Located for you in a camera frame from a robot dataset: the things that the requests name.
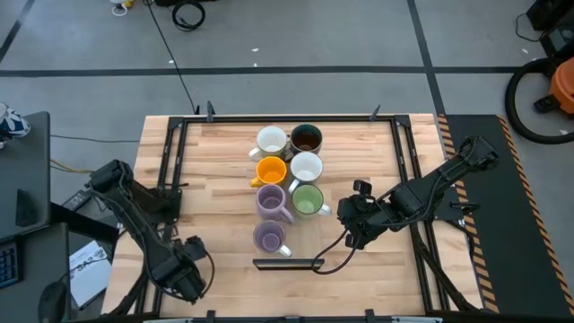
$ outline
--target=mug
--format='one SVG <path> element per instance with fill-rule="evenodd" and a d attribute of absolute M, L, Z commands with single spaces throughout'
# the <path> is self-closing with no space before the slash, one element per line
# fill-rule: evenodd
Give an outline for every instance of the mug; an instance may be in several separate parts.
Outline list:
<path fill-rule="evenodd" d="M 284 220 L 293 224 L 295 219 L 285 207 L 287 196 L 278 185 L 263 185 L 256 194 L 257 211 L 264 220 Z"/>
<path fill-rule="evenodd" d="M 252 188 L 260 188 L 265 184 L 281 184 L 287 175 L 285 161 L 275 156 L 259 161 L 255 170 L 257 176 L 249 183 Z"/>
<path fill-rule="evenodd" d="M 302 185 L 293 192 L 293 209 L 302 219 L 310 219 L 315 214 L 330 215 L 331 208 L 323 204 L 323 193 L 312 185 Z"/>
<path fill-rule="evenodd" d="M 302 152 L 319 153 L 321 144 L 323 143 L 323 135 L 319 128 L 303 124 L 296 126 L 290 135 L 290 149 L 289 154 L 285 159 L 289 160 L 294 155 Z"/>
<path fill-rule="evenodd" d="M 287 135 L 279 127 L 264 127 L 257 133 L 257 148 L 249 152 L 249 158 L 258 162 L 267 156 L 282 156 L 287 146 Z"/>
<path fill-rule="evenodd" d="M 323 162 L 314 153 L 299 153 L 291 160 L 290 169 L 295 178 L 289 186 L 289 193 L 293 194 L 299 184 L 311 184 L 321 176 Z"/>
<path fill-rule="evenodd" d="M 291 256 L 291 250 L 285 246 L 285 230 L 281 224 L 267 220 L 253 230 L 253 243 L 264 252 L 279 252 L 285 257 Z"/>
<path fill-rule="evenodd" d="M 30 132 L 30 124 L 13 109 L 0 102 L 0 141 L 2 137 L 24 137 Z"/>

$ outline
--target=orange vacuum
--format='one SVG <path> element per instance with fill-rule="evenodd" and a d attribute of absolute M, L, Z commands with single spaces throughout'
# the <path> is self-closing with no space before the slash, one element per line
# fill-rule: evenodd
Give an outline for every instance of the orange vacuum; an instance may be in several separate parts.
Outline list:
<path fill-rule="evenodd" d="M 509 123 L 516 132 L 535 143 L 565 144 L 574 141 L 574 133 L 566 135 L 538 135 L 528 129 L 518 117 L 515 102 L 518 83 L 528 73 L 541 72 L 552 76 L 550 94 L 535 102 L 535 109 L 540 113 L 561 109 L 570 118 L 574 118 L 574 57 L 567 61 L 542 58 L 520 67 L 510 79 L 505 95 L 505 108 Z"/>
<path fill-rule="evenodd" d="M 550 95 L 542 100 L 551 100 L 551 109 L 560 108 L 574 117 L 574 57 L 558 66 L 550 84 Z"/>

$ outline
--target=purple mug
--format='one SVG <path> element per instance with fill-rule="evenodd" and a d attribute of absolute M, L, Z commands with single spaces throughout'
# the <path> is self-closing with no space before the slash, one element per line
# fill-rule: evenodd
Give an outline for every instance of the purple mug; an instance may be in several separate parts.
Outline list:
<path fill-rule="evenodd" d="M 285 230 L 276 221 L 267 220 L 258 224 L 253 230 L 253 243 L 261 251 L 291 256 L 291 250 L 285 246 Z"/>
<path fill-rule="evenodd" d="M 278 185 L 264 185 L 256 194 L 257 211 L 264 220 L 283 220 L 293 224 L 295 219 L 285 207 L 287 196 Z"/>

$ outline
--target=dark brown mug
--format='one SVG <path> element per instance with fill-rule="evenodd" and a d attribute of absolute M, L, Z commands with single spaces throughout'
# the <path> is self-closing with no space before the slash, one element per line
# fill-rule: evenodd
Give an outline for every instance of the dark brown mug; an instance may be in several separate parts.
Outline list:
<path fill-rule="evenodd" d="M 291 131 L 290 147 L 286 153 L 285 160 L 290 160 L 298 153 L 309 152 L 319 154 L 321 144 L 323 143 L 323 134 L 319 128 L 310 125 L 302 124 L 296 126 Z"/>

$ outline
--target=white mug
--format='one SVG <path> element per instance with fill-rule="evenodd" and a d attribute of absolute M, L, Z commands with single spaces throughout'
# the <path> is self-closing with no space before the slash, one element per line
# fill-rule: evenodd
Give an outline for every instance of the white mug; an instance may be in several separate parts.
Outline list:
<path fill-rule="evenodd" d="M 323 172 L 323 162 L 314 153 L 298 153 L 291 160 L 291 174 L 295 178 L 289 186 L 289 193 L 293 194 L 300 184 L 314 183 Z"/>
<path fill-rule="evenodd" d="M 249 159 L 259 162 L 267 156 L 281 157 L 287 146 L 287 135 L 279 127 L 264 127 L 257 134 L 257 148 L 249 152 Z"/>

